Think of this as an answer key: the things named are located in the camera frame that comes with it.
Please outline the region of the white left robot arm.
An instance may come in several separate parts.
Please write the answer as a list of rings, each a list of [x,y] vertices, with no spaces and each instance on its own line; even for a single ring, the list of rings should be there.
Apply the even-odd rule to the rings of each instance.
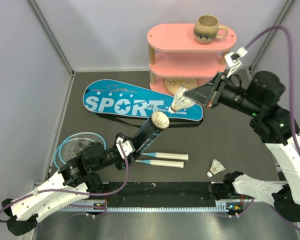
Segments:
[[[88,138],[69,139],[60,148],[60,157],[68,157],[68,160],[57,172],[26,195],[2,202],[0,212],[8,216],[5,224],[14,236],[28,233],[51,214],[77,201],[121,191],[125,182],[118,189],[106,192],[98,171],[110,165],[128,170],[143,151],[144,144],[137,136],[119,133],[108,149]]]

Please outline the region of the black shuttlecock tube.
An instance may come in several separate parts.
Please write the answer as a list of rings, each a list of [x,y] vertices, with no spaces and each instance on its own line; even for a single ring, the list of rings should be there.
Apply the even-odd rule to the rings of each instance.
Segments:
[[[163,130],[165,129],[160,129],[152,123],[150,116],[132,137],[136,153],[140,156],[156,140]]]

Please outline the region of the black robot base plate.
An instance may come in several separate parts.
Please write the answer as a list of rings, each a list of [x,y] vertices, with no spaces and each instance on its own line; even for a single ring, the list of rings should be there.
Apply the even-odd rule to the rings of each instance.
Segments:
[[[215,207],[209,182],[129,182],[107,197],[112,208]]]

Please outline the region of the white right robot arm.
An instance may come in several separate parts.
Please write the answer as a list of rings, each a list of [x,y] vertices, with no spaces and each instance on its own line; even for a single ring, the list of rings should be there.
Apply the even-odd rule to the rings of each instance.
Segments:
[[[284,91],[285,86],[269,71],[258,71],[247,88],[233,85],[219,72],[184,96],[210,109],[222,104],[250,116],[250,127],[274,155],[286,179],[278,184],[234,171],[211,189],[211,197],[246,195],[274,207],[284,219],[300,222],[300,129],[291,129],[290,112],[278,105]]]

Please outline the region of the white feather shuttlecock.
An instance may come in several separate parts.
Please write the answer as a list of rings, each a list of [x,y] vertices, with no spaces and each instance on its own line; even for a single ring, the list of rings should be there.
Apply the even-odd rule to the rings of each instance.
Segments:
[[[210,167],[209,171],[207,172],[207,176],[209,178],[212,178],[216,174],[218,174],[220,172],[223,172],[225,169],[226,168],[224,167],[224,165],[220,161],[214,159],[212,161],[212,164],[211,164],[211,167]]]
[[[162,111],[155,111],[151,114],[152,123],[159,129],[166,129],[170,125],[170,120]]]
[[[182,86],[174,93],[173,101],[168,108],[168,112],[174,114],[182,109],[188,109],[196,104],[194,100],[185,96],[185,93],[189,90],[189,88]]]

